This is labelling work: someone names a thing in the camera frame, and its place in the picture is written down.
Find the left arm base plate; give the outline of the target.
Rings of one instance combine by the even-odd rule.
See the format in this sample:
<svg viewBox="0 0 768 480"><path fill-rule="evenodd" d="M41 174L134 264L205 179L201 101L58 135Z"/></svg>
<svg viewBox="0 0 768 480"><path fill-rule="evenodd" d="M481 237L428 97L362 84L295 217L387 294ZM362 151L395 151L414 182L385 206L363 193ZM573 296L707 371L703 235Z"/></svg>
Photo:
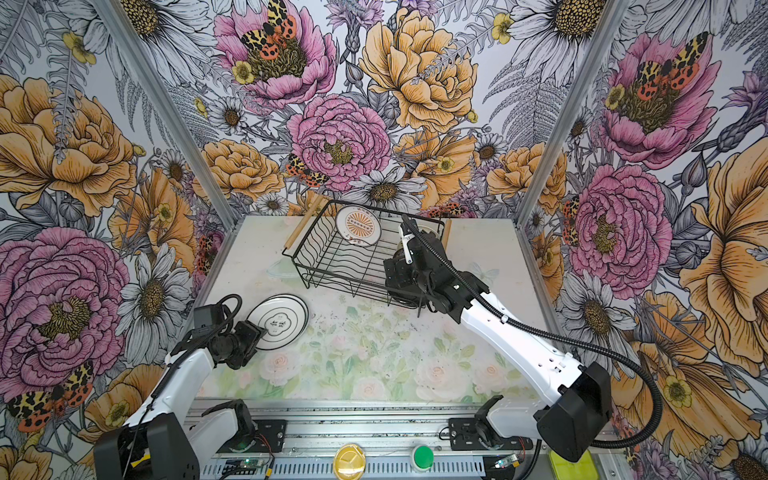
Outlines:
<svg viewBox="0 0 768 480"><path fill-rule="evenodd" d="M286 420L255 420L254 433L241 440L236 450L242 453L281 453L286 440L287 424Z"/></svg>

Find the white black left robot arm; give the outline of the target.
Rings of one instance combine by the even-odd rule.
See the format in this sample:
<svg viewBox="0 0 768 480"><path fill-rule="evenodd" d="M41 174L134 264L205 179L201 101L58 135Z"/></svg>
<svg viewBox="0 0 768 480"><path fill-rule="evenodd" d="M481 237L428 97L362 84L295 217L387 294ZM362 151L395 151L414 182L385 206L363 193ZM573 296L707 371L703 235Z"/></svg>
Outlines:
<svg viewBox="0 0 768 480"><path fill-rule="evenodd" d="M201 467L230 443L250 446L256 426L245 402L209 408L187 429L184 421L216 366L239 369L252 359L266 330L242 321L221 325L169 357L161 380L123 425L105 433L93 448L98 479L200 479Z"/></svg>

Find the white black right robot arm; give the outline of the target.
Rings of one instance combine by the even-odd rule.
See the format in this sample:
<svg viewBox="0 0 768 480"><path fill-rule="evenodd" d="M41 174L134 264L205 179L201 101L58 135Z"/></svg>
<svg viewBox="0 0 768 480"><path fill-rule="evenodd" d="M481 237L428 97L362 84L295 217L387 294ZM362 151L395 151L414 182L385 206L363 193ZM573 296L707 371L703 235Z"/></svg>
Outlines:
<svg viewBox="0 0 768 480"><path fill-rule="evenodd" d="M480 336L534 388L532 414L538 437L560 457L576 462L610 417L610 379L599 364L585 366L546 339L510 324L515 316L470 272L453 274L429 252L404 253L383 262L394 295L424 300L433 310Z"/></svg>

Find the white plate grey pattern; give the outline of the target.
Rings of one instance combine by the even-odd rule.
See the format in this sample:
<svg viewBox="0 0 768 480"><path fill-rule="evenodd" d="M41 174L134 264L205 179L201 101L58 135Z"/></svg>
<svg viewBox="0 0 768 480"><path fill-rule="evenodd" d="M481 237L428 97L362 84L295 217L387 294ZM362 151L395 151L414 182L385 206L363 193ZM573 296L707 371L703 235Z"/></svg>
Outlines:
<svg viewBox="0 0 768 480"><path fill-rule="evenodd" d="M247 320L263 331L258 351L282 349L299 338L308 326L310 311L307 303L293 294L271 296L255 306Z"/></svg>

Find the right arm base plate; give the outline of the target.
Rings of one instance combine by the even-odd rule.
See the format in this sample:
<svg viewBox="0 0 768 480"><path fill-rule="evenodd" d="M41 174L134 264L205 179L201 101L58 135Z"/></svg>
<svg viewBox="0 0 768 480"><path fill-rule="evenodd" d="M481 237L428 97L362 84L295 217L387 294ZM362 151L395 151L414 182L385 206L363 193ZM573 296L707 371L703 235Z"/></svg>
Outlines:
<svg viewBox="0 0 768 480"><path fill-rule="evenodd" d="M534 441L529 438L503 438L487 422L474 418L450 418L447 424L448 441L452 451L474 450L532 450Z"/></svg>

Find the white plate orange pattern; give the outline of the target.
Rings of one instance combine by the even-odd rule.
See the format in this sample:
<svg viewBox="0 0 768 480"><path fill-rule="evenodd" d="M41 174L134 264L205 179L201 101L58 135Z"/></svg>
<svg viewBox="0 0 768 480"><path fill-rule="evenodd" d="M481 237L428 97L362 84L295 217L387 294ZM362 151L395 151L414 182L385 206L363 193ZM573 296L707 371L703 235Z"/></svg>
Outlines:
<svg viewBox="0 0 768 480"><path fill-rule="evenodd" d="M382 234L379 219L361 206L350 205L339 210L335 225L341 238L353 246L373 246Z"/></svg>

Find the black wire dish rack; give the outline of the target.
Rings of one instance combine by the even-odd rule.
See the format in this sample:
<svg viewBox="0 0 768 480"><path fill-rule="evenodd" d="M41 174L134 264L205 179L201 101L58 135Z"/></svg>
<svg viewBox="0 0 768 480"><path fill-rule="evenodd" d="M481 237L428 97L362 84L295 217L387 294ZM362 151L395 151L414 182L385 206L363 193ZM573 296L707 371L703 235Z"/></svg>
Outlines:
<svg viewBox="0 0 768 480"><path fill-rule="evenodd" d="M339 210L350 205L364 207L379 219L382 234L375 245L353 246L341 238L336 229L335 217ZM387 304L446 313L451 309L451 277L443 265L434 279L434 290L444 297L443 306L433 306L431 303L426 306L405 306L394 301L386 290L383 265L386 259L392 258L397 250L402 249L402 233L415 235L409 242L413 260L419 250L434 255L442 253L445 259L446 241L443 233L446 227L446 222L434 218L318 197L289 237L283 255L292 261L308 288L325 287Z"/></svg>

